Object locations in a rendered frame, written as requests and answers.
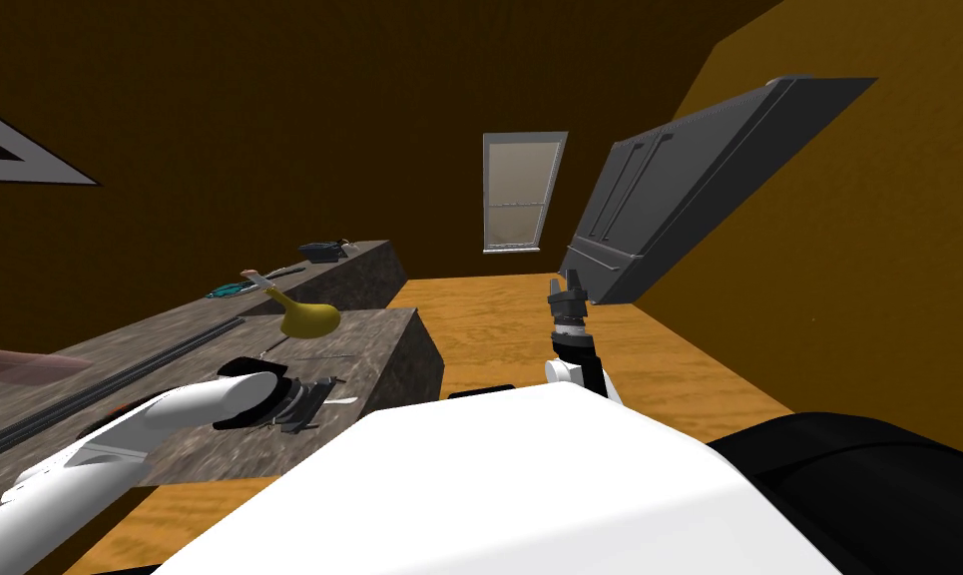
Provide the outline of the white framed window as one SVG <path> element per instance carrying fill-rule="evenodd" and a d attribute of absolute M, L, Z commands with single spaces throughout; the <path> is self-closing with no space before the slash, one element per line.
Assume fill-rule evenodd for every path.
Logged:
<path fill-rule="evenodd" d="M 483 252 L 533 253 L 554 192 L 566 132 L 483 135 Z"/>

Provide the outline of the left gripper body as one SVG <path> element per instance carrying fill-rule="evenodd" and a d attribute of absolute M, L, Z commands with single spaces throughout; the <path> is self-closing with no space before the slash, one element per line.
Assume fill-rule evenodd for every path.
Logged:
<path fill-rule="evenodd" d="M 300 434 L 312 429 L 312 421 L 323 407 L 334 386 L 316 386 L 314 381 L 304 383 L 299 378 L 292 381 L 288 403 L 276 415 L 276 425 L 283 434 Z"/>

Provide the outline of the pink translucent board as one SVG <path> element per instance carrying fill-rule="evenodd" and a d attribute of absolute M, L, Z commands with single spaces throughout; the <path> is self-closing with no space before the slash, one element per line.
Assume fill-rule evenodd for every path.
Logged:
<path fill-rule="evenodd" d="M 55 383 L 91 367 L 87 359 L 57 354 L 23 353 L 0 348 L 0 382 L 20 386 Z"/>

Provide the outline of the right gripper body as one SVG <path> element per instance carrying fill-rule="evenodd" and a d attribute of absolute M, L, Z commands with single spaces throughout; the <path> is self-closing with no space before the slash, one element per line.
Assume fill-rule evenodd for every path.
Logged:
<path fill-rule="evenodd" d="M 550 287 L 547 298 L 554 323 L 583 323 L 587 316 L 587 292 Z"/>

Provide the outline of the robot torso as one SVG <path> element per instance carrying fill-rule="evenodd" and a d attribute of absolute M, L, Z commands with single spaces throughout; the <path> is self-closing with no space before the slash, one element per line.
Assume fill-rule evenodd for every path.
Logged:
<path fill-rule="evenodd" d="M 372 412 L 154 575 L 839 575 L 724 458 L 571 383 Z"/>

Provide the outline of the dark grey refrigerator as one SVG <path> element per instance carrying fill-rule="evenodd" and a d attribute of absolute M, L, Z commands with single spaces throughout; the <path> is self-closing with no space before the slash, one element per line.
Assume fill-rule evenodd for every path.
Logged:
<path fill-rule="evenodd" d="M 614 143 L 561 270 L 636 301 L 871 85 L 783 76 Z"/>

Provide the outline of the yellow gourd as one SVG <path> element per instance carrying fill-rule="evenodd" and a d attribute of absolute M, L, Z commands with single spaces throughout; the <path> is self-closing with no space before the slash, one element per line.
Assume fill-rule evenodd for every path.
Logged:
<path fill-rule="evenodd" d="M 341 313 L 330 304 L 310 304 L 293 300 L 275 287 L 264 293 L 283 306 L 280 331 L 287 337 L 314 339 L 335 331 L 341 323 Z"/>

